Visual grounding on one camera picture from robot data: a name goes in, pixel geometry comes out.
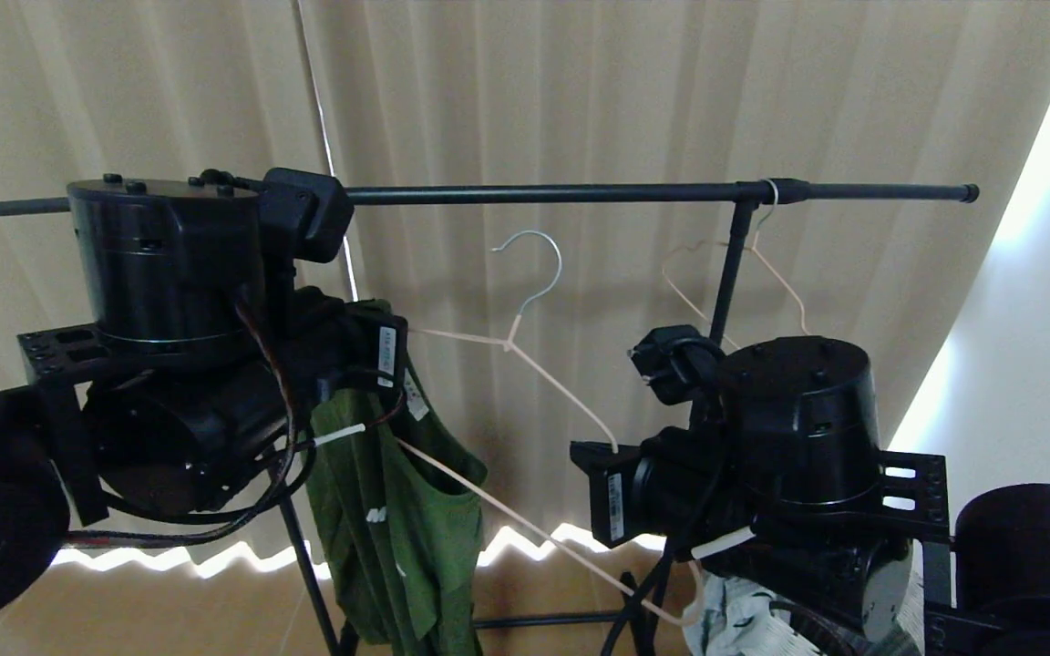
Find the silver hanger hook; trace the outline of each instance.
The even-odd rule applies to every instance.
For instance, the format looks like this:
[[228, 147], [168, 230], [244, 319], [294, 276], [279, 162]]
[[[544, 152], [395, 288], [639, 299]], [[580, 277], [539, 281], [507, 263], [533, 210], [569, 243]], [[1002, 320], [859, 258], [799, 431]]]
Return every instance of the silver hanger hook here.
[[776, 205], [780, 204], [780, 189], [776, 186], [776, 183], [772, 182], [771, 177], [763, 177], [761, 182], [768, 183], [768, 186], [772, 188], [772, 207], [765, 215], [759, 217], [759, 220], [756, 221], [756, 232], [759, 232], [759, 227], [763, 225], [763, 221], [768, 220], [768, 217], [772, 216], [772, 212], [776, 211]]
[[553, 288], [558, 285], [558, 280], [562, 278], [563, 269], [562, 249], [558, 248], [558, 242], [553, 240], [553, 237], [546, 235], [546, 233], [541, 232], [541, 230], [522, 230], [505, 240], [504, 245], [497, 246], [496, 249], [492, 249], [492, 252], [500, 253], [501, 251], [508, 249], [508, 246], [512, 245], [512, 242], [516, 241], [521, 235], [537, 235], [538, 237], [542, 237], [542, 239], [549, 241], [550, 246], [553, 246], [553, 253], [558, 256], [558, 273], [553, 274], [553, 279], [549, 282], [549, 285], [546, 285], [545, 290], [542, 290], [541, 292], [538, 292], [538, 294], [533, 294], [532, 296], [529, 296], [529, 298], [525, 299], [525, 302], [522, 303], [521, 310], [517, 311], [518, 316], [525, 314], [525, 308], [527, 308], [530, 302], [541, 299], [542, 296], [549, 294], [549, 291], [553, 290]]

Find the vertical blind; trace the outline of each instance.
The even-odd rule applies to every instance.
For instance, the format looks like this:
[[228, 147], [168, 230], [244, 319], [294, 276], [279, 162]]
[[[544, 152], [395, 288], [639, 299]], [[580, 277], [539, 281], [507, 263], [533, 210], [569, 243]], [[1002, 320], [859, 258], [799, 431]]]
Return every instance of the vertical blind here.
[[[1050, 99], [1050, 3], [228, 3], [0, 0], [0, 198], [58, 194], [105, 170], [334, 172], [348, 186], [477, 183], [978, 183], [978, 204], [785, 205], [761, 250], [808, 327], [870, 353], [883, 441], [970, 288]], [[649, 329], [705, 329], [659, 277], [676, 246], [726, 237], [713, 204], [359, 208], [363, 296], [414, 327], [505, 336], [624, 443], [682, 408], [626, 360]], [[668, 270], [711, 311], [722, 249]], [[300, 276], [348, 295], [342, 262]], [[16, 333], [90, 320], [67, 216], [0, 219], [0, 387]], [[783, 289], [747, 258], [740, 344], [797, 332]], [[490, 468], [487, 488], [553, 528], [586, 526], [571, 440], [594, 423], [524, 362], [411, 341], [425, 392]], [[500, 527], [490, 515], [488, 526]], [[108, 527], [132, 527], [113, 517]], [[274, 515], [238, 535], [285, 544]], [[216, 547], [201, 548], [210, 552]]]

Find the clothes hanger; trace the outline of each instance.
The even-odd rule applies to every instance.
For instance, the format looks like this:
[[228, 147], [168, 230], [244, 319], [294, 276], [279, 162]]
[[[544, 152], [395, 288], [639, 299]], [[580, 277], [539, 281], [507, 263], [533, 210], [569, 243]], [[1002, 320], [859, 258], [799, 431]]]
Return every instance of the clothes hanger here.
[[[792, 301], [797, 304], [797, 308], [799, 308], [800, 311], [800, 333], [803, 333], [804, 335], [812, 335], [812, 333], [808, 332], [807, 323], [804, 322], [805, 318], [804, 302], [803, 300], [800, 300], [800, 294], [797, 294], [797, 291], [793, 290], [792, 285], [789, 285], [788, 279], [784, 279], [783, 275], [780, 275], [780, 272], [777, 271], [776, 268], [772, 266], [772, 262], [770, 262], [768, 258], [763, 256], [763, 253], [759, 252], [758, 248], [759, 229], [763, 227], [763, 221], [768, 220], [768, 218], [772, 216], [772, 212], [776, 211], [777, 203], [780, 199], [780, 190], [776, 187], [776, 183], [773, 183], [772, 179], [766, 177], [763, 179], [763, 182], [769, 183], [772, 187], [772, 207], [770, 208], [768, 213], [765, 213], [765, 215], [761, 217], [761, 219], [756, 221], [756, 231], [753, 233], [753, 236], [751, 236], [751, 246], [746, 246], [744, 250], [750, 252], [751, 254], [754, 254], [754, 256], [756, 256], [756, 259], [761, 261], [763, 267], [768, 269], [768, 273], [771, 273], [772, 277], [776, 278], [776, 282], [779, 282], [780, 285], [784, 288], [784, 291], [786, 291], [788, 294], [792, 296]], [[688, 253], [693, 253], [702, 248], [704, 246], [713, 246], [714, 248], [714, 246], [728, 246], [728, 245], [729, 242], [727, 241], [708, 241], [707, 239], [700, 239], [699, 241], [695, 241], [694, 245], [691, 246], [679, 246], [679, 248], [672, 250], [667, 254], [665, 258], [663, 258], [663, 279], [667, 280], [667, 284], [670, 285], [672, 290], [674, 290], [675, 294], [679, 295], [679, 298], [682, 299], [682, 302], [688, 304], [688, 308], [691, 308], [691, 310], [695, 311], [695, 314], [699, 315], [700, 319], [705, 320], [708, 323], [711, 323], [711, 320], [708, 318], [707, 315], [704, 314], [704, 311], [700, 311], [695, 303], [691, 302], [691, 299], [688, 298], [688, 295], [684, 294], [682, 291], [679, 290], [679, 287], [675, 285], [674, 281], [671, 280], [671, 275], [667, 273], [667, 264], [670, 264], [671, 258], [674, 258], [675, 254], [678, 254], [680, 252], [687, 251]], [[724, 334], [723, 340], [727, 343], [732, 344], [732, 348], [740, 348], [740, 344], [735, 343], [732, 340], [732, 337], [728, 337], [727, 334]]]
[[[550, 376], [548, 371], [544, 369], [541, 364], [538, 364], [538, 362], [534, 362], [533, 358], [530, 358], [528, 354], [522, 352], [521, 347], [518, 347], [518, 345], [513, 342], [513, 337], [517, 336], [517, 329], [520, 327], [521, 325], [522, 316], [525, 315], [525, 308], [528, 308], [528, 304], [530, 302], [533, 302], [539, 298], [542, 298], [542, 296], [548, 294], [550, 290], [553, 290], [553, 287], [556, 285], [558, 283], [558, 279], [562, 277], [562, 270], [563, 270], [562, 249], [558, 248], [558, 242], [553, 240], [553, 237], [550, 237], [549, 235], [546, 235], [545, 232], [541, 232], [538, 230], [522, 230], [521, 232], [516, 233], [516, 235], [513, 235], [512, 237], [509, 237], [508, 240], [504, 242], [504, 245], [499, 246], [499, 248], [492, 249], [492, 252], [504, 251], [505, 249], [508, 248], [509, 245], [512, 245], [512, 242], [517, 240], [517, 238], [520, 237], [521, 235], [537, 235], [538, 237], [542, 237], [546, 241], [549, 241], [549, 245], [553, 246], [553, 253], [556, 253], [558, 256], [558, 271], [554, 274], [553, 279], [549, 282], [549, 285], [546, 285], [541, 292], [538, 292], [538, 294], [529, 296], [529, 298], [525, 299], [525, 301], [522, 303], [520, 310], [517, 311], [517, 316], [513, 318], [512, 327], [508, 330], [507, 339], [499, 340], [496, 339], [496, 337], [470, 335], [467, 333], [448, 333], [445, 331], [430, 331], [429, 329], [423, 329], [423, 327], [410, 329], [410, 331], [416, 333], [424, 333], [428, 335], [437, 335], [441, 337], [452, 337], [452, 339], [454, 340], [462, 340], [466, 342], [478, 342], [482, 344], [499, 344], [501, 345], [501, 347], [504, 347], [505, 352], [507, 353], [512, 352], [517, 354], [522, 360], [527, 362], [529, 366], [532, 366], [532, 368], [536, 369], [538, 374], [541, 374], [542, 377], [546, 379], [546, 381], [552, 383], [555, 387], [558, 387], [559, 390], [562, 392], [562, 394], [564, 394], [567, 398], [569, 398], [571, 402], [574, 402], [574, 404], [578, 405], [578, 407], [580, 407], [581, 410], [586, 411], [586, 415], [588, 415], [590, 419], [594, 420], [594, 423], [597, 424], [597, 426], [602, 428], [602, 431], [605, 432], [605, 436], [609, 438], [610, 445], [613, 451], [617, 452], [618, 443], [615, 440], [615, 437], [613, 437], [613, 432], [610, 431], [610, 428], [607, 427], [605, 422], [598, 419], [598, 417], [594, 415], [594, 411], [591, 411], [591, 408], [588, 408], [586, 404], [584, 404], [583, 402], [581, 402], [581, 400], [578, 399], [578, 397], [572, 395], [572, 392], [567, 390], [562, 383], [559, 383], [556, 379]], [[601, 576], [602, 578], [604, 578], [604, 580], [609, 583], [609, 585], [616, 587], [616, 589], [618, 589], [618, 591], [621, 591], [622, 593], [626, 595], [634, 594], [634, 590], [631, 590], [629, 586], [626, 586], [624, 583], [620, 581], [616, 577], [610, 576], [608, 572], [605, 572], [605, 570], [598, 568], [598, 566], [596, 566], [594, 563], [591, 563], [591, 560], [587, 559], [586, 556], [580, 555], [580, 553], [578, 553], [570, 547], [566, 547], [565, 543], [553, 541], [553, 538], [551, 538], [551, 535], [549, 535], [549, 533], [545, 531], [542, 531], [541, 528], [537, 527], [537, 524], [533, 524], [532, 522], [529, 522], [529, 520], [522, 517], [520, 512], [517, 512], [516, 510], [507, 506], [507, 504], [495, 498], [495, 495], [491, 495], [490, 493], [487, 493], [487, 491], [480, 489], [480, 486], [475, 485], [475, 483], [462, 477], [461, 473], [456, 473], [452, 468], [449, 468], [449, 466], [442, 464], [442, 462], [428, 456], [428, 453], [420, 451], [420, 449], [414, 447], [414, 445], [404, 443], [403, 440], [399, 440], [399, 445], [403, 447], [407, 452], [412, 452], [413, 456], [416, 456], [417, 458], [420, 458], [420, 460], [426, 462], [426, 464], [435, 466], [435, 468], [439, 469], [442, 473], [445, 473], [446, 477], [449, 477], [454, 481], [458, 482], [460, 485], [471, 490], [472, 493], [478, 494], [484, 501], [491, 503], [492, 506], [496, 506], [497, 509], [500, 509], [502, 512], [504, 512], [504, 514], [508, 514], [509, 517], [520, 523], [521, 526], [528, 528], [528, 530], [530, 532], [533, 532], [534, 535], [538, 535], [539, 538], [547, 542], [551, 541], [554, 547], [561, 549], [563, 552], [566, 553], [567, 556], [572, 557], [572, 559], [583, 565], [587, 570], [590, 570], [590, 572], [596, 574], [596, 576]], [[688, 611], [685, 611], [685, 615], [676, 617], [674, 615], [671, 615], [670, 613], [667, 613], [667, 611], [664, 611], [663, 608], [655, 606], [653, 602], [646, 600], [646, 598], [645, 600], [643, 600], [643, 606], [645, 606], [648, 611], [654, 613], [655, 615], [658, 615], [659, 618], [663, 618], [668, 623], [674, 625], [676, 627], [685, 627], [688, 625], [695, 623], [696, 621], [699, 621], [699, 617], [700, 615], [702, 615], [704, 602], [701, 600], [704, 597], [704, 576], [702, 573], [700, 573], [699, 564], [697, 564], [696, 560], [692, 560], [691, 563], [689, 563], [688, 568], [691, 570], [691, 576], [695, 580], [695, 599], [692, 602], [692, 606], [689, 607], [691, 608], [691, 611], [689, 611], [689, 613]]]
[[538, 294], [529, 296], [529, 298], [525, 299], [525, 301], [522, 302], [521, 308], [518, 308], [517, 316], [513, 317], [512, 327], [508, 330], [508, 337], [505, 337], [504, 340], [500, 340], [496, 339], [496, 337], [469, 335], [467, 333], [448, 333], [445, 331], [430, 331], [429, 329], [426, 327], [410, 327], [408, 332], [422, 333], [425, 335], [436, 335], [438, 337], [449, 337], [449, 339], [462, 340], [463, 342], [478, 342], [480, 344], [500, 345], [500, 347], [504, 348], [505, 353], [517, 354], [518, 357], [520, 357], [522, 360], [525, 361], [525, 364], [532, 366], [533, 371], [537, 371], [537, 373], [541, 375], [542, 378], [545, 378], [546, 381], [550, 383], [550, 385], [556, 387], [558, 390], [562, 392], [562, 394], [565, 395], [566, 398], [568, 398], [575, 406], [581, 408], [581, 410], [584, 411], [584, 414], [586, 414], [587, 417], [594, 420], [594, 423], [597, 424], [597, 427], [601, 428], [602, 431], [607, 437], [607, 439], [610, 440], [611, 450], [613, 452], [618, 452], [618, 441], [615, 439], [615, 437], [613, 437], [613, 431], [610, 431], [610, 428], [605, 424], [605, 421], [602, 421], [602, 419], [600, 419], [597, 415], [594, 415], [594, 411], [591, 410], [591, 408], [587, 407], [585, 403], [581, 402], [581, 399], [574, 396], [572, 392], [566, 389], [565, 385], [558, 382], [556, 378], [553, 378], [548, 371], [546, 371], [541, 364], [538, 364], [538, 362], [534, 361], [532, 357], [529, 357], [528, 354], [524, 352], [524, 350], [518, 347], [517, 343], [513, 342], [514, 337], [517, 337], [517, 329], [519, 329], [522, 323], [522, 316], [525, 315], [525, 308], [528, 308], [528, 304], [530, 302], [533, 302], [537, 299], [541, 299], [542, 296], [549, 294], [549, 291], [553, 290], [553, 288], [558, 285], [558, 279], [562, 278], [562, 270], [563, 270], [562, 249], [558, 248], [558, 242], [553, 240], [553, 237], [546, 235], [546, 233], [541, 232], [541, 230], [522, 230], [521, 232], [516, 233], [516, 235], [505, 240], [504, 245], [497, 246], [496, 249], [492, 249], [492, 252], [500, 253], [501, 251], [508, 249], [508, 246], [512, 245], [512, 242], [516, 241], [517, 238], [520, 237], [521, 235], [537, 235], [538, 237], [542, 237], [542, 239], [549, 241], [549, 245], [553, 246], [553, 253], [556, 254], [558, 256], [558, 271], [556, 273], [553, 274], [553, 279], [550, 280], [548, 285], [546, 285], [541, 292], [538, 292]]

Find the tiled floor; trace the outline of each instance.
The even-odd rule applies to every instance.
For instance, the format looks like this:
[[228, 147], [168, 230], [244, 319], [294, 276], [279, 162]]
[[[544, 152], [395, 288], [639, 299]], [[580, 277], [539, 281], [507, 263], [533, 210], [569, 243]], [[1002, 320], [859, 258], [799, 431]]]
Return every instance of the tiled floor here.
[[[642, 576], [653, 553], [628, 547], [594, 556], [612, 573]], [[476, 616], [613, 610], [621, 595], [572, 562], [554, 553], [542, 563], [505, 552], [492, 568], [478, 570]], [[332, 586], [324, 594], [336, 627]], [[691, 577], [676, 572], [667, 607], [679, 610], [692, 596]], [[608, 627], [576, 625], [480, 632], [487, 656], [589, 655], [597, 653]], [[615, 653], [633, 653], [629, 634]], [[678, 628], [659, 625], [658, 653], [686, 653]], [[236, 564], [212, 578], [188, 568], [154, 572], [125, 565], [93, 572], [79, 565], [47, 570], [13, 606], [0, 611], [0, 656], [320, 655], [321, 635], [294, 566], [259, 573]], [[361, 655], [391, 653], [386, 647]]]

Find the white label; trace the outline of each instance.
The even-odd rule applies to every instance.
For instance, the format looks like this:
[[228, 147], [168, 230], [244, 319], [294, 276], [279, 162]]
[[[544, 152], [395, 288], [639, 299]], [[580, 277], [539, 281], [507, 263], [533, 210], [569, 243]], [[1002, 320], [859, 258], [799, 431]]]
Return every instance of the white label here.
[[610, 499], [610, 539], [622, 539], [626, 532], [622, 524], [622, 473], [610, 473], [605, 486]]
[[411, 411], [417, 421], [424, 419], [428, 410], [432, 410], [428, 402], [424, 400], [424, 395], [420, 394], [420, 387], [416, 386], [412, 374], [404, 374], [404, 395], [407, 397], [407, 411]]
[[[392, 377], [396, 375], [396, 330], [380, 325], [379, 327], [379, 371]], [[386, 378], [379, 378], [380, 387], [393, 387], [395, 384]]]

